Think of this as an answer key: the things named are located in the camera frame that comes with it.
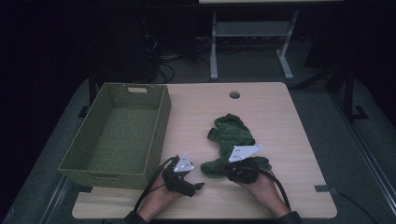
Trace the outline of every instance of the green cloth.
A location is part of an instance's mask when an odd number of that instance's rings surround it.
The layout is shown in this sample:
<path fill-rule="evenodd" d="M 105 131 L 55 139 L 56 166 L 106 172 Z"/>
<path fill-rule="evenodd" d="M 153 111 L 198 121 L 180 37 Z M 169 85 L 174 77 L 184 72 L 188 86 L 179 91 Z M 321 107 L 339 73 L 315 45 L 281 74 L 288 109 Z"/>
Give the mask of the green cloth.
<path fill-rule="evenodd" d="M 233 153 L 233 147 L 253 146 L 256 141 L 244 122 L 236 115 L 228 114 L 225 117 L 215 119 L 214 123 L 217 129 L 212 128 L 207 138 L 219 143 L 219 158 L 201 164 L 201 171 L 207 177 L 219 178 L 224 176 L 222 173 L 224 167 L 230 163 L 228 159 Z M 264 157 L 254 157 L 253 159 L 262 169 L 271 169 L 268 159 Z"/>

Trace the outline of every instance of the table hole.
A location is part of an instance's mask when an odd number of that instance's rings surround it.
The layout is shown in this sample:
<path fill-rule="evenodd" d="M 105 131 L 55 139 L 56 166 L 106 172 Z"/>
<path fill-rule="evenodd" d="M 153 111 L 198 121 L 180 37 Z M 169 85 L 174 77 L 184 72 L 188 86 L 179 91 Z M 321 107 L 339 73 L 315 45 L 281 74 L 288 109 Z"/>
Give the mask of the table hole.
<path fill-rule="evenodd" d="M 233 99 L 238 99 L 239 97 L 241 97 L 241 94 L 237 91 L 232 91 L 230 92 L 230 97 Z"/>

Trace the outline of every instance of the basket handle hole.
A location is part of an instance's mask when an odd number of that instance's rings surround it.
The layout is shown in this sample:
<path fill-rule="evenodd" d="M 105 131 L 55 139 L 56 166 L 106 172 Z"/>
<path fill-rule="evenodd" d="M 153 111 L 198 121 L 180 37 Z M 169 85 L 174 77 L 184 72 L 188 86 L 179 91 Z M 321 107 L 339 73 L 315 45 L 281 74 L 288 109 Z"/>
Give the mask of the basket handle hole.
<path fill-rule="evenodd" d="M 131 93 L 148 93 L 148 89 L 146 88 L 136 88 L 136 87 L 128 87 L 128 92 Z"/>
<path fill-rule="evenodd" d="M 119 180 L 120 175 L 95 175 L 93 178 L 96 180 Z"/>

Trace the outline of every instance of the basket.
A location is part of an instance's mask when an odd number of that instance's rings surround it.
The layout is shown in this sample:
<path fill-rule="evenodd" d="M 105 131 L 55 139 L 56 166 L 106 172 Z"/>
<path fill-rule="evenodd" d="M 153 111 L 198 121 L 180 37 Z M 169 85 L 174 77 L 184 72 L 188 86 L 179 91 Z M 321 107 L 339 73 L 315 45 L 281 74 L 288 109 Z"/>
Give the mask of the basket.
<path fill-rule="evenodd" d="M 161 161 L 170 109 L 165 85 L 105 83 L 59 171 L 83 186 L 144 189 Z"/>

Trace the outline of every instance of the metal frame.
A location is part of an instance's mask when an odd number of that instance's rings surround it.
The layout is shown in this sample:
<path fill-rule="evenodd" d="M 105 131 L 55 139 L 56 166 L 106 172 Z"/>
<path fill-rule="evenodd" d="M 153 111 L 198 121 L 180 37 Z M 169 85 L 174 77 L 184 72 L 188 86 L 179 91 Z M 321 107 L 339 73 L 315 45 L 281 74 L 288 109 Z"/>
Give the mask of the metal frame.
<path fill-rule="evenodd" d="M 62 175 L 61 180 L 53 191 L 49 204 L 40 219 L 40 224 L 50 224 L 53 222 L 53 219 L 55 219 L 70 186 L 71 181 L 66 176 Z"/>
<path fill-rule="evenodd" d="M 356 126 L 356 124 L 353 121 L 351 121 L 350 115 L 346 114 L 342 101 L 336 95 L 332 96 L 332 100 L 335 105 L 338 105 L 336 108 L 338 109 L 341 117 L 343 118 L 344 123 L 347 125 L 348 129 L 355 138 L 356 143 L 359 145 L 359 148 L 361 150 L 361 155 L 364 161 L 366 162 L 367 167 L 372 173 L 376 184 L 379 186 L 380 190 L 382 191 L 385 200 L 388 202 L 389 207 L 392 210 L 393 214 L 396 215 L 396 189 L 389 182 L 387 175 L 384 173 L 378 161 L 376 160 L 372 152 L 372 149 L 367 145 L 366 141 L 364 140 L 364 137 L 361 136 L 361 132 L 359 131 L 359 128 Z"/>
<path fill-rule="evenodd" d="M 216 57 L 216 37 L 217 36 L 284 36 L 285 42 L 281 49 L 276 50 L 277 58 L 282 66 L 285 78 L 293 79 L 286 51 L 289 46 L 294 25 L 297 20 L 299 10 L 293 11 L 290 21 L 217 21 L 216 11 L 213 12 L 212 21 L 212 48 L 210 52 L 210 79 L 219 78 L 218 62 Z"/>

